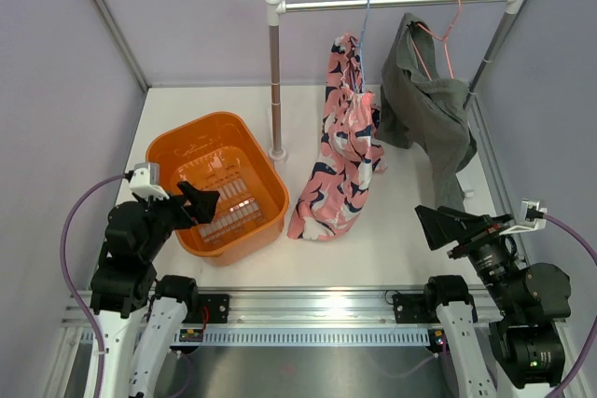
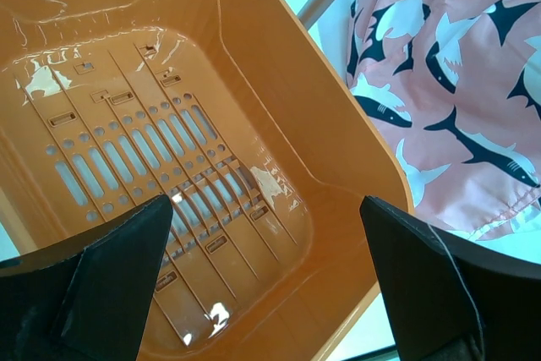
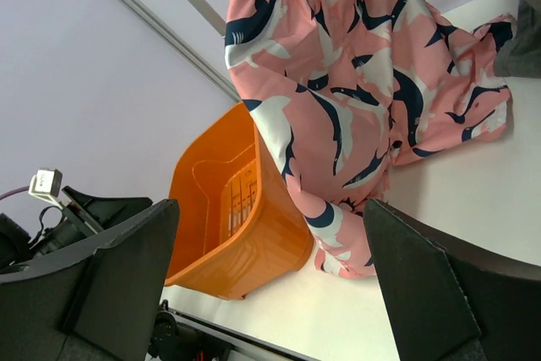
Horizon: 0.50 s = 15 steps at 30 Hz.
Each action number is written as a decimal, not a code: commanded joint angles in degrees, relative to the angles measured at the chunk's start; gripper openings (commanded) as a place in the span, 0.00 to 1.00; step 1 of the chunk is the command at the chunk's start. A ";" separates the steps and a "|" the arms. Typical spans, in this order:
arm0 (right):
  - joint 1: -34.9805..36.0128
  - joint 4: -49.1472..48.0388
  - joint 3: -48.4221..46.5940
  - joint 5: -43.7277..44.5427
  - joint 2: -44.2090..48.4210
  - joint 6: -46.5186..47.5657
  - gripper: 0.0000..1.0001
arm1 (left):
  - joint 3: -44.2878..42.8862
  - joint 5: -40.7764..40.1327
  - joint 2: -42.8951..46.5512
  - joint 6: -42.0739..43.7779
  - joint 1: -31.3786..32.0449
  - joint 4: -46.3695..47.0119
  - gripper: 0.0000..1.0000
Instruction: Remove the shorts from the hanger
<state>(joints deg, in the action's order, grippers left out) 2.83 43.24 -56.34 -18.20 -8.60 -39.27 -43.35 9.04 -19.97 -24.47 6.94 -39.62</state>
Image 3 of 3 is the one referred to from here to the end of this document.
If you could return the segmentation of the pink shark print shorts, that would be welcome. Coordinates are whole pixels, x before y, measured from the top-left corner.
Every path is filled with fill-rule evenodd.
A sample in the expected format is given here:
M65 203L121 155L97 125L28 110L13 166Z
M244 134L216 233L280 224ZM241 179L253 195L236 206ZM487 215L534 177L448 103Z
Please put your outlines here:
M374 274L363 212L388 171L503 132L503 15L466 31L425 0L230 0L225 63L317 243L316 266Z

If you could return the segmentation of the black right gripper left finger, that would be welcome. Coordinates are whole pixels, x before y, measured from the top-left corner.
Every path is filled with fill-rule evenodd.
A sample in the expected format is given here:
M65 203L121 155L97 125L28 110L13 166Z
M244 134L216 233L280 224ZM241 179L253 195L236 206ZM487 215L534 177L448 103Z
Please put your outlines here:
M172 256L176 200L1 274L3 360L143 360Z

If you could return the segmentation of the grey shorts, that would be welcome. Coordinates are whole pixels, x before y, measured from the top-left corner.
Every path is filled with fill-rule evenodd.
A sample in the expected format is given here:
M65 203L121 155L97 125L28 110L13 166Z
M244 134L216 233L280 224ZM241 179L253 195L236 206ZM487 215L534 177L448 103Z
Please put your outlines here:
M520 0L516 34L498 51L495 73L501 77L540 77L540 0Z

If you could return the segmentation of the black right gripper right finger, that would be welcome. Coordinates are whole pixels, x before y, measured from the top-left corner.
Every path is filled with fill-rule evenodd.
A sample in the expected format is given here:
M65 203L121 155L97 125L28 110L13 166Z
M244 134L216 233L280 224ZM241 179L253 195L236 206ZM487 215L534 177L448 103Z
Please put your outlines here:
M364 225L402 360L538 360L540 268L380 200Z

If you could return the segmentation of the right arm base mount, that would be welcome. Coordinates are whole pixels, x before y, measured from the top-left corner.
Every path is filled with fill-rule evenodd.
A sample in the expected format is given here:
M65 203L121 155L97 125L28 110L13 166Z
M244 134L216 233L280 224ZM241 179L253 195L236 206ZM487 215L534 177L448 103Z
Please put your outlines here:
M148 360L299 360L284 350L226 333L182 316L162 300L156 313Z

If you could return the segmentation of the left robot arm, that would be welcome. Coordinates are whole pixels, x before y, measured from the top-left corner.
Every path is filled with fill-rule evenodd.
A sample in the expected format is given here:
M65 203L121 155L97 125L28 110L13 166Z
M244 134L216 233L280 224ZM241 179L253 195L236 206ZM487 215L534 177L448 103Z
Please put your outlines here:
M1 219L1 357L142 360L179 205L64 193L61 221L35 238Z

